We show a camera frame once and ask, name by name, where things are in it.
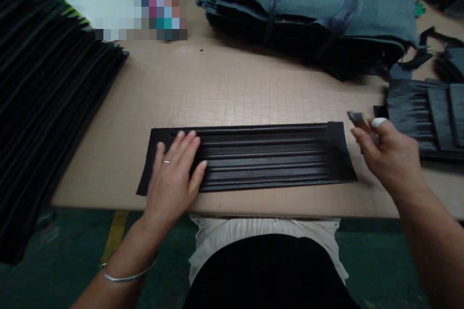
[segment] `yellow floor line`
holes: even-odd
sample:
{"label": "yellow floor line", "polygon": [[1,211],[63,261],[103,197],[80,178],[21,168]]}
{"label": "yellow floor line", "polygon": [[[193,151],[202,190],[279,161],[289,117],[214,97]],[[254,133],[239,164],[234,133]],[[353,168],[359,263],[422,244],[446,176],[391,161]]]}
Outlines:
{"label": "yellow floor line", "polygon": [[108,234],[108,240],[106,241],[105,251],[103,252],[103,256],[101,256],[102,263],[108,261],[113,251],[121,245],[128,214],[128,211],[115,211],[110,233]]}

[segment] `stack of black fabric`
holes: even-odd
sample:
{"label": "stack of black fabric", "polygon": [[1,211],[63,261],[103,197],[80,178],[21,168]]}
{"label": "stack of black fabric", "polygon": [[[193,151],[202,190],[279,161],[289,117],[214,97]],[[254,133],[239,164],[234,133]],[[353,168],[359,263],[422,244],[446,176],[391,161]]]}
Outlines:
{"label": "stack of black fabric", "polygon": [[397,129],[418,141],[421,158],[464,162],[464,84],[392,80],[387,109]]}
{"label": "stack of black fabric", "polygon": [[24,255],[128,57],[63,0],[0,0],[0,261]]}

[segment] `stack of gray fabric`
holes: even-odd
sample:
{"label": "stack of gray fabric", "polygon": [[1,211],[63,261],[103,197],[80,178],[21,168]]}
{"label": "stack of gray fabric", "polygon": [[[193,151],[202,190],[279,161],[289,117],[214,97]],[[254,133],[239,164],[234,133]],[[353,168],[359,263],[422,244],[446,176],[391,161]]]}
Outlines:
{"label": "stack of gray fabric", "polygon": [[259,42],[340,80],[387,74],[420,47],[414,0],[197,0],[210,24]]}

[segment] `green floor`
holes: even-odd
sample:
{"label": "green floor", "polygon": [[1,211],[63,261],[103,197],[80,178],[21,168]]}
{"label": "green floor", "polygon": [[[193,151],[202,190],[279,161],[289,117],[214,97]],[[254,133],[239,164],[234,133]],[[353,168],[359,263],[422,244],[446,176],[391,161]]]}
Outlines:
{"label": "green floor", "polygon": [[[98,270],[114,211],[58,209],[16,267],[0,266],[2,308],[66,308]],[[140,213],[131,212],[126,229]],[[196,226],[183,216],[159,251],[139,308],[181,308],[189,290],[188,258]],[[345,219],[336,235],[348,289],[367,309],[430,308],[418,284],[401,224]]]}

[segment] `table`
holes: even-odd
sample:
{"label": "table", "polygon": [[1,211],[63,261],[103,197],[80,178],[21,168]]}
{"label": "table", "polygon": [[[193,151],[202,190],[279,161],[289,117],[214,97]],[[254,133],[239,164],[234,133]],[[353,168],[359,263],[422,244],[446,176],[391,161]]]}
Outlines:
{"label": "table", "polygon": [[[392,199],[361,157],[347,110],[373,116],[387,84],[377,76],[342,83],[299,61],[215,31],[187,0],[188,40],[121,42],[130,58],[92,121],[51,200],[57,207],[142,210],[135,192],[154,127],[343,121],[357,183],[201,193],[191,212],[229,216],[389,217]],[[462,22],[426,6],[418,30],[464,40]],[[429,39],[436,52],[440,43]],[[411,50],[406,60],[414,55]],[[414,79],[433,77],[429,61]],[[464,219],[463,169],[424,164],[427,182]]]}

